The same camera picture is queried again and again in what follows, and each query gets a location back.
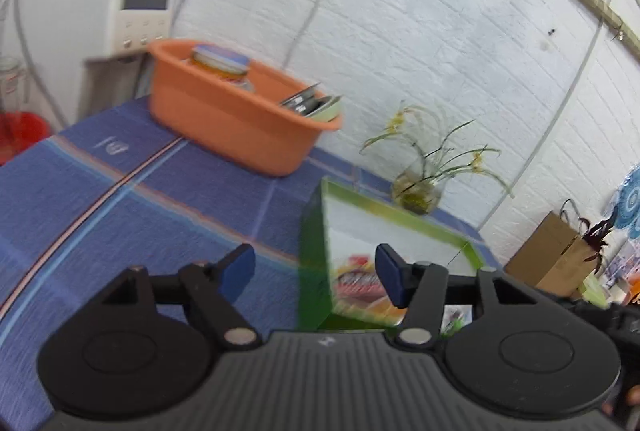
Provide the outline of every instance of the brown paper bag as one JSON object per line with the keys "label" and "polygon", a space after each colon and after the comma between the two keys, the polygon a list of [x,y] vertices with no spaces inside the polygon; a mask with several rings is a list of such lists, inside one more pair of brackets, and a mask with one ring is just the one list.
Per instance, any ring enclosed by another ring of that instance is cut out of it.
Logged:
{"label": "brown paper bag", "polygon": [[504,270],[523,283],[569,296],[596,266],[596,251],[555,213],[549,213]]}

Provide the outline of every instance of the red bucket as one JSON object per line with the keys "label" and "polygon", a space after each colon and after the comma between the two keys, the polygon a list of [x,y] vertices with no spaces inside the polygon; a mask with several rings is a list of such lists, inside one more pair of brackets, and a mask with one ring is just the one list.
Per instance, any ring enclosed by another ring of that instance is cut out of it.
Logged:
{"label": "red bucket", "polygon": [[36,114],[0,114],[0,166],[49,135],[49,125]]}

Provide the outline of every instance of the metal screw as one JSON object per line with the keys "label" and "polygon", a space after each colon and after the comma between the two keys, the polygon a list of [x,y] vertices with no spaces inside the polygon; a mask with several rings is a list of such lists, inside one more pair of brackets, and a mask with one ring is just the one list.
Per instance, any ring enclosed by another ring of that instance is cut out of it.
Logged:
{"label": "metal screw", "polygon": [[258,338],[251,328],[232,328],[225,332],[225,341],[236,346],[250,345]]}
{"label": "metal screw", "polygon": [[398,334],[398,338],[408,345],[425,345],[431,341],[431,332],[424,328],[407,328]]}

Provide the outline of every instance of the green box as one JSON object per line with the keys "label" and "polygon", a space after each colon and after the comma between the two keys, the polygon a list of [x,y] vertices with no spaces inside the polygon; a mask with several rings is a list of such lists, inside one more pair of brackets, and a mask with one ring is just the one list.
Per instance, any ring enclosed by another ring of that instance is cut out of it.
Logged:
{"label": "green box", "polygon": [[375,276],[374,252],[388,243],[409,263],[429,261],[458,275],[484,263],[460,233],[324,178],[300,232],[300,330],[366,330],[399,324]]}

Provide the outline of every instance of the jar lid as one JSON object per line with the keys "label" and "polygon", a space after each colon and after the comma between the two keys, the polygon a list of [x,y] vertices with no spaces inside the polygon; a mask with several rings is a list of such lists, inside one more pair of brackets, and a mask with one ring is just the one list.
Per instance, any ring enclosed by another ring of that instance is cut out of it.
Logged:
{"label": "jar lid", "polygon": [[203,64],[224,71],[244,74],[249,70],[251,59],[247,56],[216,45],[196,45],[193,56]]}

